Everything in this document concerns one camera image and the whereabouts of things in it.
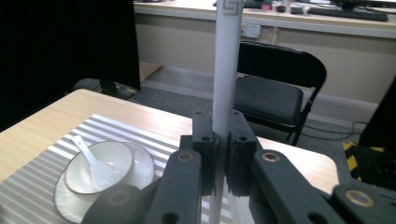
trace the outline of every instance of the table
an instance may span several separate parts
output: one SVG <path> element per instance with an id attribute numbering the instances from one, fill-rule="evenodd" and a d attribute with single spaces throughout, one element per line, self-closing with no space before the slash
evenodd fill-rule
<path id="1" fill-rule="evenodd" d="M 139 59 L 213 74 L 213 3 L 134 4 Z M 379 104 L 394 78 L 395 16 L 380 22 L 245 8 L 242 23 L 261 26 L 259 38 L 244 39 L 301 49 L 319 58 L 328 72 L 321 93 L 353 101 L 346 106 L 356 101 Z"/>
<path id="2" fill-rule="evenodd" d="M 191 119 L 93 91 L 74 91 L 0 133 L 0 180 L 5 181 L 94 114 L 160 135 L 172 144 L 177 144 L 182 134 L 191 132 Z M 264 148 L 284 153 L 314 187 L 331 193 L 338 184 L 336 167 L 330 158 L 259 140 Z"/>

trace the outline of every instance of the white bowl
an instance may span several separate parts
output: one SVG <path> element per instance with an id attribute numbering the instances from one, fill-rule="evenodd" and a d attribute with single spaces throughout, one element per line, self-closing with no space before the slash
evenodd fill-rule
<path id="1" fill-rule="evenodd" d="M 141 146 L 134 143 L 123 143 L 134 154 L 134 165 L 130 172 L 121 180 L 121 184 L 129 184 L 143 189 L 154 178 L 154 162 L 149 153 Z M 64 183 L 64 173 L 61 174 L 54 192 L 56 210 L 66 220 L 81 223 L 85 214 L 100 193 L 78 194 L 70 190 Z"/>
<path id="2" fill-rule="evenodd" d="M 109 165 L 122 178 L 128 174 L 134 164 L 134 154 L 123 143 L 102 142 L 90 146 L 89 149 L 97 160 Z M 70 161 L 64 171 L 64 183 L 69 189 L 79 194 L 93 194 L 104 190 L 98 190 L 94 187 L 90 166 L 82 153 L 78 153 Z"/>

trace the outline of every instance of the white stick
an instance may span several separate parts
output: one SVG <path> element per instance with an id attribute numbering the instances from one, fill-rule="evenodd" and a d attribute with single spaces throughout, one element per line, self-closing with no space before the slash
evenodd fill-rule
<path id="1" fill-rule="evenodd" d="M 218 224 L 220 218 L 225 154 L 233 111 L 243 4 L 243 0 L 218 0 L 217 2 L 212 129 L 219 137 L 219 151 L 216 160 L 216 191 L 209 205 L 210 224 Z"/>

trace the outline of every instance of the white spoon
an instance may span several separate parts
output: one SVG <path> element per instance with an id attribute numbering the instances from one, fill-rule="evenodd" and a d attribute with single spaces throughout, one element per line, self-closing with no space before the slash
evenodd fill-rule
<path id="1" fill-rule="evenodd" d="M 73 136 L 70 140 L 81 151 L 90 165 L 92 184 L 97 190 L 108 189 L 122 179 L 120 172 L 113 170 L 109 165 L 95 158 L 80 135 Z"/>

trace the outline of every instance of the wall socket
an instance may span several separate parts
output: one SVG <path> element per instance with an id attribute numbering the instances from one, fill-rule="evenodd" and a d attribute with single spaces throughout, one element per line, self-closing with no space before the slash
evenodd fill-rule
<path id="1" fill-rule="evenodd" d="M 259 38 L 261 30 L 262 30 L 261 25 L 248 24 L 248 23 L 241 24 L 241 36 Z"/>

